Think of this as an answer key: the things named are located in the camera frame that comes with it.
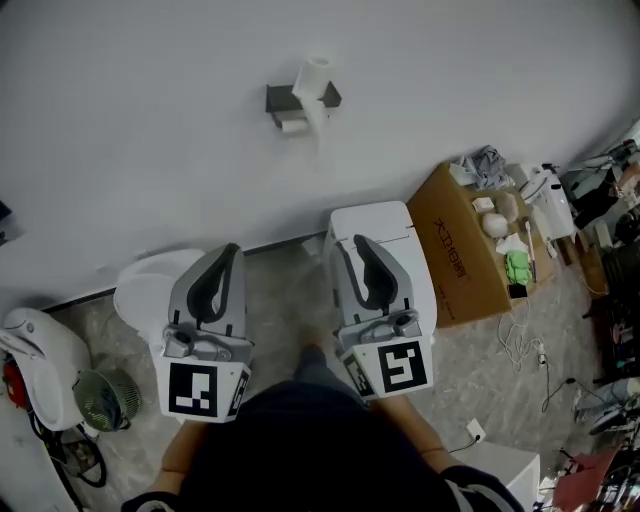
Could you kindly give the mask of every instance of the red object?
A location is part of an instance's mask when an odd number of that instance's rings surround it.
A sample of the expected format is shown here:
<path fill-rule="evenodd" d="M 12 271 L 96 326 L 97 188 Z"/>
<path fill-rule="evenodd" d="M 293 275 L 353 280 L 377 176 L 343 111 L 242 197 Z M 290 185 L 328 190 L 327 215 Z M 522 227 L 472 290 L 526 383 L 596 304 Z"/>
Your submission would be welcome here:
<path fill-rule="evenodd" d="M 24 379 L 15 361 L 5 363 L 2 380 L 7 385 L 9 399 L 18 407 L 27 410 L 29 408 L 27 388 L 24 385 Z"/>
<path fill-rule="evenodd" d="M 580 505 L 595 501 L 607 469 L 619 449 L 620 446 L 599 455 L 578 455 L 574 459 L 578 472 L 558 479 L 553 491 L 553 506 L 571 512 Z"/>

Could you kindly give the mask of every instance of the black shirt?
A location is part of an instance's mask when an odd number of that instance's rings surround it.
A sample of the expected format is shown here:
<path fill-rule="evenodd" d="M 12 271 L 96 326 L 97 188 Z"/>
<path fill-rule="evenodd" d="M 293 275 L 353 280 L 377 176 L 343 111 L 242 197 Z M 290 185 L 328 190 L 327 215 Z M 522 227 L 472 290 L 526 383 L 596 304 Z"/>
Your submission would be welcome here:
<path fill-rule="evenodd" d="M 433 471 L 406 437 L 351 397 L 284 382 L 211 425 L 180 496 L 153 493 L 123 512 L 153 510 L 520 511 L 492 476 Z"/>

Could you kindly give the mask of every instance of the power outlet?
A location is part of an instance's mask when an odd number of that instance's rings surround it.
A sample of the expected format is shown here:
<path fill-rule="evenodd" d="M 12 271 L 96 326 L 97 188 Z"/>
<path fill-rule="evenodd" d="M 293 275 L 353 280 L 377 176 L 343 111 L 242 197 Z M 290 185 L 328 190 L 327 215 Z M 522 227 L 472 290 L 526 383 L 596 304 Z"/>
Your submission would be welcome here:
<path fill-rule="evenodd" d="M 487 433 L 482 430 L 480 423 L 478 423 L 478 420 L 475 418 L 473 418 L 467 425 L 467 432 L 469 432 L 471 439 L 476 439 L 478 436 L 480 436 L 478 438 L 478 443 L 484 441 L 484 438 L 487 437 Z"/>

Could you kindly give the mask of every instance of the white ball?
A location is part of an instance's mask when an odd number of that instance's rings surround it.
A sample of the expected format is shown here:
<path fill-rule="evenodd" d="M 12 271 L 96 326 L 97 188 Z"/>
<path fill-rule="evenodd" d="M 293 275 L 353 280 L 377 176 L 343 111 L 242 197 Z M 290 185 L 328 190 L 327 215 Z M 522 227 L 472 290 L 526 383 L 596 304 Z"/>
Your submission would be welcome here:
<path fill-rule="evenodd" d="M 482 217 L 482 229 L 491 238 L 504 238 L 509 234 L 507 219 L 499 213 L 485 213 Z"/>

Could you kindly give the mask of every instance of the toilet seat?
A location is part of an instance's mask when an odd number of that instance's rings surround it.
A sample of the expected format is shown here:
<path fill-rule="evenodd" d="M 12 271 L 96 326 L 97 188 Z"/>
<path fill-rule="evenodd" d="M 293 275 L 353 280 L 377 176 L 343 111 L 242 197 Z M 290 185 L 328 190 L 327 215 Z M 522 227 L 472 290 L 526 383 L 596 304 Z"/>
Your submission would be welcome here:
<path fill-rule="evenodd" d="M 162 345 L 171 289 L 178 278 L 204 256 L 200 249 L 183 249 L 137 261 L 118 277 L 113 304 L 118 316 L 153 348 Z"/>

